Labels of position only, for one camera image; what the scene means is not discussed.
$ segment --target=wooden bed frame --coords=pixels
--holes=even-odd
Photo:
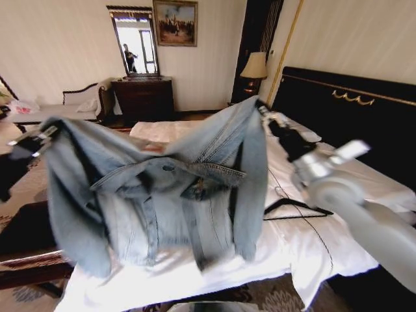
[[[364,140],[371,150],[360,161],[416,190],[416,86],[285,67],[272,109],[332,146]],[[407,310],[416,303],[416,294],[382,267],[329,283],[354,311],[404,311],[398,307]]]

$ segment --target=picture frame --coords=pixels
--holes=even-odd
[[[196,47],[198,2],[153,0],[158,46]]]

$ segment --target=table lamp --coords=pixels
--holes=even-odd
[[[252,52],[248,58],[246,67],[242,70],[241,77],[251,78],[247,88],[244,89],[249,95],[258,93],[259,80],[267,77],[266,53]]]

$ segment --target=cable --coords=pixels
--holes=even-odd
[[[276,176],[273,174],[273,172],[268,168],[268,171],[272,174],[274,180],[276,181],[276,183],[278,184],[278,187],[274,188],[274,192],[276,193],[276,195],[281,196],[281,194],[276,190],[277,188],[281,189],[282,192],[286,195],[286,198],[290,198],[289,195],[285,192],[285,190],[283,189],[283,187],[281,187],[278,179],[276,178]],[[296,210],[299,212],[300,214],[300,218],[304,219],[306,223],[308,223],[311,228],[313,229],[313,231],[315,231],[315,233],[318,235],[320,241],[322,242],[322,244],[324,245],[326,252],[328,253],[329,257],[330,257],[330,261],[331,261],[331,270],[330,270],[330,274],[332,273],[333,270],[333,259],[332,259],[332,254],[330,253],[330,250],[328,248],[328,246],[325,244],[324,240],[322,239],[322,237],[320,236],[319,232],[317,229],[315,229],[315,227],[305,218],[305,216],[302,214],[302,212],[299,210],[299,208],[293,204],[291,204],[293,207],[296,208]],[[279,220],[279,218],[276,219],[263,219],[264,221],[269,221],[269,220]]]

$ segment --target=light blue denim jacket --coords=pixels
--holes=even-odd
[[[201,270],[230,248],[253,259],[267,187],[256,99],[163,148],[91,122],[48,119],[42,128],[62,123],[45,152],[58,245],[96,276],[111,271],[109,246],[136,265],[154,263],[158,248],[183,245]]]

